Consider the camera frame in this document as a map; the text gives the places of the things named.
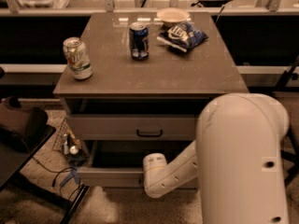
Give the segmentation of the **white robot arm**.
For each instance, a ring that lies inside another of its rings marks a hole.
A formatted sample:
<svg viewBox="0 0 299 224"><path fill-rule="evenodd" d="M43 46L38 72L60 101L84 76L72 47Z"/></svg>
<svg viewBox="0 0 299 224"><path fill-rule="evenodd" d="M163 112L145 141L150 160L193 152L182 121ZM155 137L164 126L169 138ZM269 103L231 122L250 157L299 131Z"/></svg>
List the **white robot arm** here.
<svg viewBox="0 0 299 224"><path fill-rule="evenodd" d="M203 224L289 224L280 143L289 130L285 107L253 93L212 100L196 123L196 140L174 160L143 160L144 188L160 198L199 179Z"/></svg>

